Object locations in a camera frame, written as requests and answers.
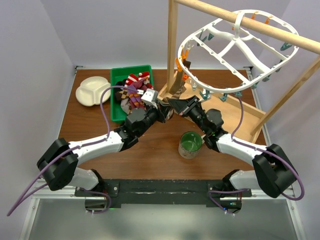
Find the white round clip hanger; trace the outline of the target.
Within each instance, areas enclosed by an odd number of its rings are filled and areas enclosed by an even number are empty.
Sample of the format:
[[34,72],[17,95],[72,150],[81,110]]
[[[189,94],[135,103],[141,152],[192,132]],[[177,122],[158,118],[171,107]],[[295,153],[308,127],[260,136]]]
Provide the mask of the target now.
[[[257,14],[261,16],[265,16],[265,17],[268,16],[268,13],[264,11],[254,11],[250,9],[237,10],[234,12],[236,14],[235,23],[232,25],[234,29],[234,33],[229,33],[229,32],[220,31],[216,29],[215,26],[222,21],[221,18],[218,18],[213,22],[205,25],[203,28],[189,35],[181,43],[181,46],[178,49],[178,57],[176,58],[176,64],[177,64],[178,70],[180,71],[183,70],[185,74],[189,76],[191,86],[193,89],[199,86],[204,90],[210,91],[210,93],[230,94],[230,93],[241,92],[247,88],[255,87],[260,81],[262,81],[263,78],[270,76],[272,73],[280,70],[281,67],[283,67],[288,61],[290,61],[291,58],[298,52],[299,47],[296,44],[294,44],[293,52],[290,55],[285,56],[280,51],[276,50],[274,47],[269,46],[268,44],[263,42],[261,39],[257,38],[248,30],[245,30],[244,28],[242,28],[240,26],[240,21],[244,18],[245,14],[253,14],[254,12],[258,12]],[[201,35],[205,31],[208,31],[209,33],[209,35],[204,38],[205,40],[208,40],[210,37],[220,37],[225,40],[228,40],[229,41],[228,45],[222,51],[220,51],[219,53],[216,53],[207,44],[205,44],[204,40],[201,39]],[[255,56],[253,51],[246,44],[246,42],[250,40],[257,42],[259,45],[261,45],[265,49],[271,51],[272,54],[274,54],[276,57],[280,59],[280,62],[272,67],[266,66]],[[189,50],[193,47],[191,42],[196,42],[198,46],[205,49],[212,57],[216,58],[220,64],[222,64],[228,70],[230,70],[233,75],[237,76],[241,81],[240,86],[233,87],[233,88],[225,88],[225,89],[216,88],[203,83],[195,75],[193,75],[191,71],[183,63],[183,60],[186,59]],[[257,68],[260,71],[260,75],[258,75],[256,78],[252,80],[249,80],[243,75],[241,75],[239,71],[236,70],[230,63],[228,63],[223,58],[223,56],[225,56],[231,50],[232,47],[237,47],[244,54],[247,60],[255,68]]]

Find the argyle brown sock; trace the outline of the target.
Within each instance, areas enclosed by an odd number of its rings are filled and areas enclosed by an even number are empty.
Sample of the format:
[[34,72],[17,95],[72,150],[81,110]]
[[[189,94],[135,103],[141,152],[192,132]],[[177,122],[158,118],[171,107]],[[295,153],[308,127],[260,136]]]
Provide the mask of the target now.
[[127,89],[121,89],[119,91],[116,91],[114,93],[114,98],[115,98],[115,101],[120,103],[122,100],[128,98],[129,95],[128,95],[128,90]]

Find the red white striped sock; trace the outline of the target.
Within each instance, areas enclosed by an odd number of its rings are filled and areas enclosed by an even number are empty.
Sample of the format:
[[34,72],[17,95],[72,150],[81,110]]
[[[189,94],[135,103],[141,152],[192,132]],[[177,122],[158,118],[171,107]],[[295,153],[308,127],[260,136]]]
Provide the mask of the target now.
[[144,71],[144,72],[139,72],[137,75],[131,73],[128,75],[124,86],[127,87],[131,85],[132,83],[138,82],[142,80],[144,85],[147,85],[150,83],[150,72],[149,71]]

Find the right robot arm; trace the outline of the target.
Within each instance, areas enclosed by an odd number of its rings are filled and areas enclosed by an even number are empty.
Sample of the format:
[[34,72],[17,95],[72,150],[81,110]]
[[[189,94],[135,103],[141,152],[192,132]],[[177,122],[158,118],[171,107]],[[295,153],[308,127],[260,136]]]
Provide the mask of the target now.
[[181,116],[189,117],[205,134],[205,145],[218,153],[234,156],[253,166],[251,171],[234,170],[226,175],[223,187],[216,193],[233,197],[246,190],[262,190],[271,198],[284,195],[294,182],[300,185],[298,201],[304,197],[305,189],[299,174],[277,145],[270,146],[250,143],[235,137],[223,129],[222,113],[218,109],[204,110],[198,97],[168,99],[168,103]]

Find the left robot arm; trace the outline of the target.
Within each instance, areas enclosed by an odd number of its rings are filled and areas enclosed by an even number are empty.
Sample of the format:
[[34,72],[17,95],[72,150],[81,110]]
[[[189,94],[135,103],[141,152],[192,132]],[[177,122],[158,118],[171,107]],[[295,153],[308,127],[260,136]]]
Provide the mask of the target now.
[[146,109],[135,108],[119,127],[107,134],[74,142],[56,139],[36,164],[40,175],[51,191],[70,185],[84,188],[92,196],[99,196],[104,184],[99,181],[98,174],[78,166],[105,154],[130,149],[155,122],[165,123],[173,113],[168,103],[157,103]]

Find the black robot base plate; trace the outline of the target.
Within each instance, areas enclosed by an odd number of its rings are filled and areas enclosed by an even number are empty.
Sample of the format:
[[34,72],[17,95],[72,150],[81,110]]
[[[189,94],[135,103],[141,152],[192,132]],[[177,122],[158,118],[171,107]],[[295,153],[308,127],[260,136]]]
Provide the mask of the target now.
[[225,210],[240,210],[241,197],[251,196],[251,192],[226,195],[208,192],[221,187],[221,180],[203,179],[105,179],[104,192],[111,198],[111,208],[124,205],[205,205],[216,207],[219,203]]

